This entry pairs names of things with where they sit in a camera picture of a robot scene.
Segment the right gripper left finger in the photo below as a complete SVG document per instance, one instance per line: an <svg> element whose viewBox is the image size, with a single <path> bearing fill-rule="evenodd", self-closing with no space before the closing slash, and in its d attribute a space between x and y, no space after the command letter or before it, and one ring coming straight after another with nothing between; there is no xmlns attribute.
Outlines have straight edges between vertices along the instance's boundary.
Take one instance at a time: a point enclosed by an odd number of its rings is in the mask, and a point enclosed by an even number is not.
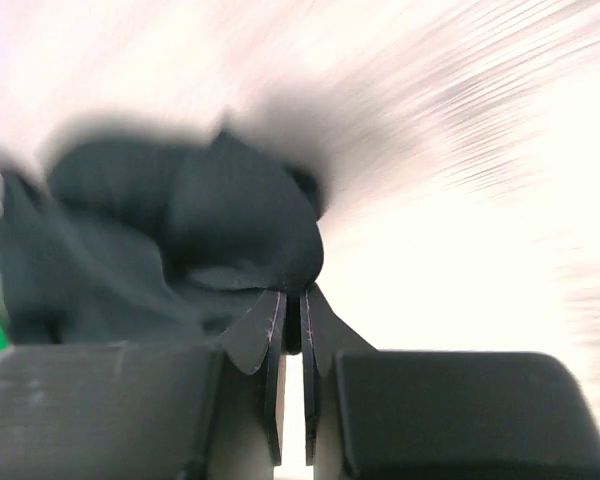
<svg viewBox="0 0 600 480"><path fill-rule="evenodd" d="M0 479L270 479L286 297L207 343L0 352Z"/></svg>

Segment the black t shirt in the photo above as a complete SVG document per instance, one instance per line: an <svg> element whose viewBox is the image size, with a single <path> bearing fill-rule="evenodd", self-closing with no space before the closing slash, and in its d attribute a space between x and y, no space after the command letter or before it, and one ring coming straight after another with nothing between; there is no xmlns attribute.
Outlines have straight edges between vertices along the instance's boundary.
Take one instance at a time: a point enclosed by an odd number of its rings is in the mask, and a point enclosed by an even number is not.
<svg viewBox="0 0 600 480"><path fill-rule="evenodd" d="M0 276L16 344L202 341L321 271L305 168L228 131L69 139L42 182L0 151Z"/></svg>

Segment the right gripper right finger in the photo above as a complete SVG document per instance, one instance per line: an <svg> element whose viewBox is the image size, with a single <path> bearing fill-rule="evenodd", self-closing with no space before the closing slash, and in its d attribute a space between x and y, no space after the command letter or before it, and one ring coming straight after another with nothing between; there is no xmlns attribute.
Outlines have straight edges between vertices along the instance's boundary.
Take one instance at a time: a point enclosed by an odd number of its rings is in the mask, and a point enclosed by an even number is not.
<svg viewBox="0 0 600 480"><path fill-rule="evenodd" d="M600 432L556 358L378 350L318 287L299 309L315 478L600 479Z"/></svg>

